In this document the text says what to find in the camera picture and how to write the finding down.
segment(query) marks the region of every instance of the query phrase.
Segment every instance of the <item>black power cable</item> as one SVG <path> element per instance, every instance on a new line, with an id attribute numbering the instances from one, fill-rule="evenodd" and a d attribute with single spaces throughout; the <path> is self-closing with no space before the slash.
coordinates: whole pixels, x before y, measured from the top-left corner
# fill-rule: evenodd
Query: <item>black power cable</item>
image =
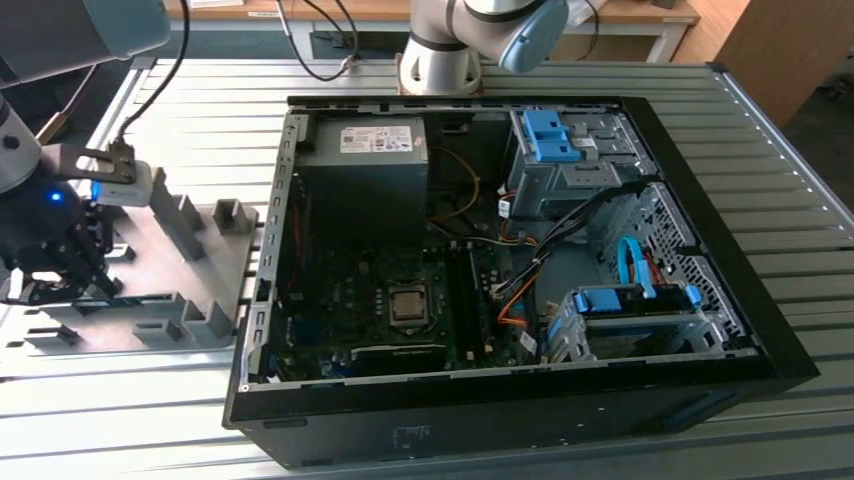
<path id="1" fill-rule="evenodd" d="M 325 16 L 325 18 L 330 22 L 333 22 L 333 25 L 337 27 L 338 31 L 341 32 L 342 31 L 341 27 L 333 20 L 333 17 L 330 17 L 330 15 L 321 9 L 321 7 L 318 7 L 318 5 L 315 5 L 311 1 L 307 1 L 307 0 L 303 0 L 303 1 L 306 1 L 310 7 L 313 7 L 318 12 L 321 12 L 321 14 Z M 353 17 L 350 16 L 350 11 L 345 7 L 345 4 L 342 3 L 342 1 L 335 0 L 335 4 L 338 5 L 338 8 L 342 9 L 342 12 L 347 17 L 347 21 L 350 22 L 350 28 L 353 29 L 353 36 L 354 36 L 354 48 L 353 48 L 353 54 L 342 62 L 342 67 L 338 70 L 338 72 L 329 77 L 323 77 L 314 72 L 314 70 L 309 67 L 309 65 L 306 64 L 306 61 L 303 60 L 303 56 L 301 55 L 299 49 L 297 48 L 297 42 L 294 41 L 294 35 L 291 34 L 291 25 L 289 24 L 287 15 L 285 14 L 285 5 L 282 4 L 282 0 L 277 0 L 277 9 L 279 10 L 279 20 L 282 20 L 282 29 L 285 30 L 285 36 L 289 39 L 291 48 L 294 49 L 294 56 L 297 57 L 297 61 L 302 65 L 303 70 L 306 70 L 306 73 L 309 73 L 309 75 L 311 75 L 315 78 L 315 80 L 321 82 L 331 82 L 333 80 L 339 78 L 350 69 L 351 62 L 359 57 L 359 29 L 357 29 L 357 23 L 353 21 Z"/>
<path id="2" fill-rule="evenodd" d="M 593 53 L 594 48 L 597 48 L 597 43 L 600 42 L 600 11 L 597 10 L 597 7 L 594 7 L 590 0 L 585 0 L 585 3 L 588 3 L 588 6 L 593 10 L 593 36 L 590 37 L 590 45 L 588 46 L 588 52 L 585 53 L 585 55 L 578 57 L 578 59 L 576 60 L 577 62 L 581 62 L 582 60 L 588 60 L 588 57 Z"/>
<path id="3" fill-rule="evenodd" d="M 178 69 L 182 67 L 182 63 L 185 63 L 185 57 L 187 56 L 187 45 L 190 44 L 190 5 L 187 3 L 187 0 L 181 0 L 181 3 L 182 3 L 182 17 L 185 19 L 185 32 L 182 34 L 182 47 L 181 47 L 181 50 L 178 51 L 178 58 L 175 59 L 175 65 L 173 65 L 173 69 L 170 70 L 170 73 L 167 73 L 163 79 L 163 82 L 153 92 L 151 97 L 149 97 L 149 100 L 146 100 L 146 103 L 141 105 L 134 115 L 126 118 L 125 122 L 122 123 L 122 126 L 119 127 L 119 133 L 117 134 L 117 143 L 126 143 L 125 134 L 127 133 L 129 128 L 131 127 L 134 122 L 139 120 L 139 117 L 143 116 L 146 111 L 151 108 L 155 101 L 158 101 L 158 97 L 166 90 L 166 87 L 170 86 L 170 83 L 175 78 L 175 74 L 178 73 Z"/>

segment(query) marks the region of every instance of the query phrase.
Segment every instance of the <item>cable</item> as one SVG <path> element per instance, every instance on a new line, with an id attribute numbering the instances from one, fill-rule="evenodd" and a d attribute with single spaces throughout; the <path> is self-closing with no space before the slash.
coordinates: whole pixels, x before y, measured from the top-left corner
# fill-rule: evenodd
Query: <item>cable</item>
<path id="1" fill-rule="evenodd" d="M 314 5 L 311 2 L 306 2 L 306 3 L 309 3 L 309 5 L 315 10 L 318 10 L 330 21 L 333 21 L 331 17 L 326 12 L 322 11 L 321 7 Z M 303 70 L 306 70 L 306 73 L 311 75 L 315 80 L 321 82 L 331 82 L 338 77 L 341 77 L 345 74 L 345 72 L 347 72 L 347 70 L 350 69 L 350 63 L 359 57 L 359 30 L 357 29 L 357 23 L 353 21 L 353 17 L 350 16 L 350 12 L 347 11 L 345 4 L 342 3 L 342 0 L 335 0 L 335 4 L 338 5 L 338 8 L 342 9 L 342 12 L 347 17 L 347 21 L 350 22 L 350 28 L 353 29 L 353 35 L 354 35 L 354 40 L 353 40 L 354 49 L 353 49 L 353 54 L 342 62 L 342 67 L 339 68 L 338 72 L 329 77 L 322 77 L 314 72 L 314 70 L 309 67 L 309 65 L 306 64 L 306 61 L 303 60 L 303 56 L 301 55 L 299 49 L 297 48 L 297 42 L 294 41 L 294 35 L 291 34 L 291 26 L 289 24 L 287 15 L 285 14 L 285 5 L 282 4 L 282 0 L 277 0 L 277 10 L 279 11 L 279 20 L 282 21 L 282 29 L 285 30 L 285 36 L 289 39 L 291 48 L 294 49 L 294 56 L 297 57 L 297 61 L 303 67 Z"/>
<path id="2" fill-rule="evenodd" d="M 442 232 L 446 236 L 449 236 L 456 240 L 460 239 L 460 240 L 469 240 L 473 242 L 485 242 L 485 243 L 492 243 L 493 245 L 500 245 L 502 247 L 521 246 L 518 243 L 502 242 L 501 240 L 496 240 L 493 238 L 462 235 L 461 233 L 453 231 L 449 227 L 446 227 L 445 225 L 440 224 L 433 220 L 430 220 L 430 224 L 437 228 L 437 230 L 440 230 L 440 232 Z"/>
<path id="3" fill-rule="evenodd" d="M 90 86 L 90 82 L 93 81 L 93 76 L 95 75 L 95 71 L 98 70 L 98 65 L 93 65 L 90 67 L 90 71 L 86 73 L 86 77 L 83 77 L 83 82 L 81 82 L 81 86 L 78 90 L 75 90 L 75 94 L 71 96 L 71 100 L 66 104 L 66 108 L 61 110 L 61 115 L 66 117 L 74 113 L 81 105 L 81 100 L 83 99 L 83 93 L 86 92 L 87 87 Z"/>
<path id="4" fill-rule="evenodd" d="M 502 220 L 501 225 L 498 226 L 498 236 L 501 237 L 502 240 L 505 240 L 506 242 L 514 242 L 514 243 L 520 243 L 520 237 L 513 238 L 510 235 L 508 235 L 508 222 L 510 222 L 510 219 L 506 218 L 505 220 Z M 537 239 L 534 237 L 525 237 L 525 244 L 526 245 L 532 245 L 532 246 L 537 246 Z"/>
<path id="5" fill-rule="evenodd" d="M 554 224 L 544 238 L 540 240 L 540 244 L 534 249 L 534 255 L 528 267 L 510 278 L 496 289 L 496 293 L 501 294 L 506 292 L 513 286 L 520 283 L 525 278 L 532 275 L 536 269 L 544 264 L 556 246 L 573 234 L 581 231 L 590 217 L 597 209 L 613 198 L 622 195 L 640 193 L 646 188 L 650 179 L 642 179 L 636 182 L 629 182 L 621 187 L 609 188 L 590 197 L 581 205 L 578 205 L 570 213 L 568 213 Z"/>
<path id="6" fill-rule="evenodd" d="M 481 196 L 481 178 L 478 177 L 478 173 L 476 172 L 476 169 L 472 168 L 472 165 L 469 164 L 469 162 L 457 153 L 454 153 L 452 150 L 449 150 L 445 147 L 432 147 L 430 149 L 444 152 L 445 154 L 450 155 L 454 158 L 454 160 L 460 162 L 460 164 L 464 166 L 464 168 L 469 172 L 469 175 L 472 175 L 472 181 L 474 183 L 474 190 L 472 192 L 472 199 L 469 200 L 469 203 L 464 206 L 464 208 L 453 211 L 452 213 L 444 213 L 441 215 L 434 215 L 433 217 L 430 217 L 430 220 L 436 222 L 436 221 L 448 220 L 449 218 L 454 218 L 456 216 L 461 215 L 478 202 L 478 197 Z"/>
<path id="7" fill-rule="evenodd" d="M 537 273 L 534 273 L 534 275 L 532 275 L 532 278 L 529 278 L 529 281 L 525 282 L 525 284 L 522 285 L 522 288 L 520 288 L 516 295 L 510 299 L 510 302 L 508 302 L 508 304 L 505 305 L 505 308 L 502 308 L 502 313 L 498 314 L 498 323 L 501 324 L 513 323 L 514 325 L 528 326 L 528 321 L 525 321 L 524 324 L 520 324 L 517 323 L 520 319 L 506 318 L 506 315 L 508 315 L 508 312 L 510 312 L 510 308 L 513 307 L 514 303 L 520 301 L 520 298 L 522 298 L 522 295 L 534 284 L 534 280 L 537 280 L 538 276 L 540 276 L 540 270 L 537 271 Z"/>
<path id="8" fill-rule="evenodd" d="M 181 50 L 178 51 L 178 58 L 175 59 L 175 65 L 173 65 L 173 69 L 170 70 L 170 73 L 167 73 L 163 79 L 163 82 L 153 92 L 151 97 L 149 97 L 149 100 L 146 100 L 146 103 L 143 103 L 143 105 L 139 107 L 139 110 L 137 110 L 134 115 L 131 115 L 129 118 L 125 119 L 125 122 L 119 127 L 119 133 L 117 134 L 117 143 L 125 143 L 125 134 L 127 133 L 129 128 L 131 127 L 134 122 L 139 120 L 139 117 L 143 116 L 146 111 L 154 105 L 155 101 L 158 100 L 158 97 L 161 97 L 161 94 L 166 90 L 166 87 L 170 86 L 170 83 L 175 78 L 175 74 L 178 73 L 178 69 L 182 68 L 182 63 L 185 63 L 185 57 L 187 56 L 187 45 L 190 44 L 190 5 L 187 4 L 187 0 L 179 0 L 179 1 L 182 3 L 182 17 L 185 19 L 185 32 L 182 34 L 182 47 L 181 47 Z"/>
<path id="9" fill-rule="evenodd" d="M 71 96 L 71 100 L 69 100 L 66 107 L 54 114 L 49 122 L 42 127 L 42 130 L 39 130 L 39 133 L 37 134 L 37 140 L 42 145 L 47 145 L 47 143 L 54 139 L 59 131 L 66 126 L 69 117 L 81 105 L 83 94 L 86 93 L 86 89 L 93 81 L 93 76 L 95 75 L 95 70 L 98 70 L 98 65 L 93 65 L 90 67 L 90 71 L 86 73 L 86 77 L 83 78 L 83 81 L 81 82 L 81 85 L 78 86 L 78 89 L 75 90 L 75 93 Z"/>
<path id="10" fill-rule="evenodd" d="M 341 25 L 338 24 L 338 22 L 333 19 L 333 17 L 330 17 L 330 14 L 326 13 L 326 10 L 323 10 L 318 4 L 315 2 L 313 2 L 311 0 L 303 0 L 303 2 L 306 2 L 306 5 L 309 5 L 311 8 L 315 9 L 315 11 L 323 15 L 323 18 L 326 18 L 326 21 L 330 22 L 333 24 L 333 27 L 335 27 L 335 30 L 338 30 L 338 33 L 341 33 L 342 35 L 345 35 L 345 30 L 342 30 Z"/>
<path id="11" fill-rule="evenodd" d="M 593 22 L 594 22 L 593 36 L 590 37 L 590 45 L 588 46 L 588 52 L 585 52 L 585 55 L 582 55 L 581 57 L 578 57 L 578 59 L 576 59 L 577 62 L 581 62 L 582 60 L 588 60 L 588 57 L 593 53 L 594 48 L 597 48 L 597 43 L 600 42 L 600 12 L 597 10 L 597 7 L 594 7 L 593 3 L 590 2 L 590 0 L 585 0 L 585 3 L 588 3 L 588 6 L 593 10 Z"/>

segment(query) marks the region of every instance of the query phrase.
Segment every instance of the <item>white table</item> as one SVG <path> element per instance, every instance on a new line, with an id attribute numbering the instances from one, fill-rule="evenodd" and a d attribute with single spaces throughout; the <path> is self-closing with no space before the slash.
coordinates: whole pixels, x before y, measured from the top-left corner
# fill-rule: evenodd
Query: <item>white table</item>
<path id="1" fill-rule="evenodd" d="M 170 64 L 131 72 L 93 146 Z M 327 73 L 337 64 L 313 68 Z M 492 95 L 650 100 L 822 376 L 678 435 L 286 471 L 221 426 L 233 348 L 31 357 L 0 364 L 0 377 L 14 377 L 0 384 L 0 477 L 851 478 L 854 219 L 730 76 L 706 66 L 590 62 L 526 76 L 488 66 L 485 83 Z M 205 204 L 227 191 L 265 217 L 289 95 L 394 95 L 395 86 L 389 61 L 322 84 L 295 61 L 190 60 L 129 141 L 167 169 L 174 193 Z"/>

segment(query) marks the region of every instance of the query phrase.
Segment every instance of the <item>black cable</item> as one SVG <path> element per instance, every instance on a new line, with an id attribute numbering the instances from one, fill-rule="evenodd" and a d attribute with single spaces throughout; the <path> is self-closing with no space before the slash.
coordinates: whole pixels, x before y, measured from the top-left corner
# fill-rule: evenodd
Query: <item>black cable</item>
<path id="1" fill-rule="evenodd" d="M 600 42 L 600 12 L 597 10 L 597 7 L 593 6 L 593 3 L 590 2 L 590 0 L 585 0 L 585 3 L 588 3 L 588 6 L 593 10 L 593 36 L 590 37 L 590 45 L 588 46 L 588 52 L 585 53 L 585 55 L 578 57 L 578 59 L 576 60 L 577 62 L 581 62 L 582 60 L 588 60 L 588 57 L 593 53 L 594 48 L 597 48 L 597 43 Z"/>
<path id="2" fill-rule="evenodd" d="M 350 28 L 353 29 L 353 35 L 354 35 L 354 49 L 353 49 L 353 54 L 345 59 L 342 68 L 338 70 L 338 72 L 330 77 L 322 77 L 314 72 L 314 70 L 311 70 L 311 68 L 309 68 L 306 61 L 303 60 L 303 56 L 301 55 L 299 50 L 297 48 L 297 42 L 294 41 L 294 35 L 291 34 L 291 26 L 289 24 L 287 15 L 285 14 L 285 5 L 282 4 L 282 0 L 277 0 L 277 9 L 279 10 L 279 20 L 282 21 L 282 29 L 285 30 L 285 36 L 289 39 L 291 48 L 294 49 L 294 56 L 297 57 L 297 61 L 302 65 L 303 70 L 306 70 L 306 73 L 309 73 L 309 75 L 311 75 L 314 79 L 321 82 L 331 82 L 338 77 L 341 77 L 345 74 L 345 72 L 347 72 L 347 70 L 350 69 L 350 62 L 359 57 L 359 30 L 357 29 L 357 23 L 353 21 L 353 17 L 350 16 L 350 12 L 347 11 L 347 8 L 345 7 L 345 4 L 342 3 L 342 1 L 335 0 L 335 4 L 338 5 L 338 8 L 342 9 L 342 12 L 347 17 L 347 21 L 350 22 Z M 327 17 L 327 19 L 331 20 L 331 17 L 329 16 L 329 14 L 326 14 L 326 12 L 323 13 L 325 13 L 325 17 Z"/>
<path id="3" fill-rule="evenodd" d="M 95 75 L 95 70 L 98 70 L 98 65 L 93 65 L 90 67 L 90 71 L 86 73 L 86 77 L 83 77 L 83 82 L 81 82 L 81 86 L 78 87 L 78 90 L 75 90 L 75 94 L 71 96 L 71 100 L 69 100 L 69 103 L 66 104 L 66 108 L 63 108 L 63 110 L 59 112 L 61 115 L 69 117 L 74 111 L 78 109 L 78 106 L 81 105 L 81 100 L 83 99 L 83 93 L 86 92 L 86 89 L 90 86 L 90 83 L 93 82 L 93 76 Z"/>
<path id="4" fill-rule="evenodd" d="M 330 17 L 330 14 L 326 13 L 326 10 L 323 10 L 318 4 L 315 2 L 313 2 L 311 0 L 303 0 L 306 2 L 306 5 L 309 5 L 311 8 L 315 9 L 315 11 L 323 15 L 323 18 L 326 18 L 326 21 L 330 22 L 333 24 L 333 27 L 335 27 L 335 30 L 338 30 L 338 33 L 341 33 L 342 35 L 345 35 L 345 30 L 342 29 L 341 25 L 338 24 L 338 22 L 333 19 L 333 17 Z"/>
<path id="5" fill-rule="evenodd" d="M 139 107 L 139 110 L 137 110 L 134 115 L 131 115 L 129 118 L 125 119 L 125 122 L 119 127 L 119 133 L 117 134 L 117 143 L 125 143 L 125 134 L 127 133 L 129 128 L 131 127 L 134 122 L 139 120 L 139 117 L 143 116 L 146 111 L 154 105 L 155 101 L 158 100 L 158 97 L 166 90 L 166 87 L 170 86 L 170 83 L 175 78 L 175 74 L 178 73 L 178 69 L 182 68 L 182 63 L 185 63 L 185 57 L 187 56 L 187 45 L 190 44 L 190 5 L 187 4 L 187 0 L 181 0 L 181 3 L 182 3 L 182 17 L 185 19 L 185 32 L 182 34 L 182 47 L 181 47 L 181 50 L 178 51 L 178 58 L 175 59 L 175 65 L 173 65 L 173 69 L 170 70 L 170 73 L 167 73 L 163 79 L 163 82 L 155 89 L 154 93 L 151 94 L 151 97 L 149 97 L 149 100 L 146 100 L 146 103 L 143 103 L 143 105 Z"/>
<path id="6" fill-rule="evenodd" d="M 597 209 L 605 205 L 612 199 L 629 194 L 637 194 L 644 191 L 649 185 L 650 179 L 642 179 L 637 182 L 629 182 L 617 188 L 609 188 L 590 197 L 581 205 L 578 205 L 570 213 L 568 213 L 552 227 L 546 235 L 540 241 L 534 249 L 534 256 L 525 270 L 522 270 L 502 286 L 497 289 L 497 293 L 506 292 L 516 284 L 528 279 L 542 266 L 546 258 L 552 254 L 554 247 L 569 236 L 580 232 Z"/>

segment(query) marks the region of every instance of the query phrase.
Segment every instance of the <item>blue plastic latch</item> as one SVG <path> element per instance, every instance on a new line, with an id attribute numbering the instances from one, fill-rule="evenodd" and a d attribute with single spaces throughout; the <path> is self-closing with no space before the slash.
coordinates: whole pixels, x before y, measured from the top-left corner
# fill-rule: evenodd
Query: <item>blue plastic latch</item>
<path id="1" fill-rule="evenodd" d="M 704 304 L 704 294 L 694 285 L 689 285 L 685 287 L 685 294 L 689 296 L 689 300 L 692 301 L 692 305 L 700 308 Z"/>
<path id="2" fill-rule="evenodd" d="M 617 273 L 620 275 L 620 283 L 629 282 L 629 255 L 636 265 L 636 283 L 644 287 L 644 297 L 656 298 L 657 292 L 653 286 L 653 272 L 650 264 L 644 258 L 644 250 L 636 237 L 622 237 L 617 245 Z"/>
<path id="3" fill-rule="evenodd" d="M 576 300 L 576 310 L 578 310 L 578 313 L 585 313 L 590 310 L 590 305 L 588 305 L 588 299 L 584 293 L 573 295 L 573 300 Z"/>
<path id="4" fill-rule="evenodd" d="M 582 295 L 585 295 L 590 302 L 592 312 L 618 312 L 624 308 L 620 303 L 620 297 L 617 296 L 617 290 L 613 288 L 585 290 Z"/>
<path id="5" fill-rule="evenodd" d="M 526 110 L 525 130 L 541 163 L 578 162 L 582 152 L 570 142 L 570 127 L 561 121 L 556 110 Z"/>

